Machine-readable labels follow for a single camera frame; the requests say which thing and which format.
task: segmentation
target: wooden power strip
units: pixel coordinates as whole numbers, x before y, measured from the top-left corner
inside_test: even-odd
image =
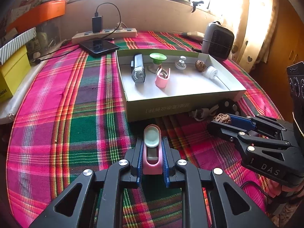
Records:
[[[101,32],[96,32],[96,33],[93,33],[92,31],[77,33],[74,37],[72,37],[72,44],[79,44],[80,42],[87,41],[90,39],[103,38],[104,36],[113,32],[113,30],[114,29],[104,29]],[[136,38],[136,36],[137,36],[137,31],[135,28],[123,28],[116,30],[109,37],[105,37],[105,39]]]

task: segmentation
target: blue gripper pad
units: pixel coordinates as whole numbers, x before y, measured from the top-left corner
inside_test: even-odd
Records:
[[[248,118],[243,118],[240,116],[233,116],[233,115],[230,115],[230,117],[231,117],[231,125],[234,127],[242,128],[245,129],[246,131],[255,129],[255,125]]]
[[[140,151],[139,151],[139,157],[138,157],[138,163],[137,163],[137,179],[136,179],[136,182],[137,182],[137,186],[140,185],[140,181],[141,181],[141,176],[143,174],[143,140],[142,140],[142,143],[141,143],[141,146],[140,146]]]
[[[163,141],[163,138],[161,138],[161,148],[162,148],[162,152],[163,152],[163,175],[164,175],[164,181],[166,184],[166,187],[169,187],[169,165],[168,165],[168,160],[167,160],[167,156],[166,156],[166,150],[165,150],[165,144]]]

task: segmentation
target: striped fabric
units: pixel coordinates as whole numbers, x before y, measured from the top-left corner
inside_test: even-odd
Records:
[[[27,30],[0,48],[0,64],[4,64],[21,46],[36,37],[36,28]]]
[[[179,35],[156,32],[139,32],[137,38],[115,43],[121,49],[200,47]],[[229,60],[224,65],[247,89],[239,101],[247,115],[281,117],[248,74]],[[253,180],[266,188],[264,177],[240,165],[233,144],[208,134],[208,121],[196,122],[182,113],[128,124],[114,53],[95,59],[77,49],[48,61],[16,116],[7,158],[7,189],[17,221],[27,228],[84,169],[106,169],[123,158],[150,123],[157,124],[170,146],[196,166],[220,167],[239,185]],[[265,210],[258,190],[248,186],[245,192]],[[123,201],[124,227],[181,227],[181,191],[166,189],[162,176],[143,176],[139,189],[124,190]]]

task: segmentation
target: green suction cup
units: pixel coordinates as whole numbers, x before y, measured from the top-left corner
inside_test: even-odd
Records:
[[[160,53],[152,53],[150,54],[150,57],[153,59],[153,63],[157,65],[162,64],[162,61],[167,59],[165,55]]]

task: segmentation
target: yellow box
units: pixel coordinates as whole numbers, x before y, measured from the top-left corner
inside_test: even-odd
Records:
[[[12,97],[31,69],[25,45],[0,66],[0,103]]]

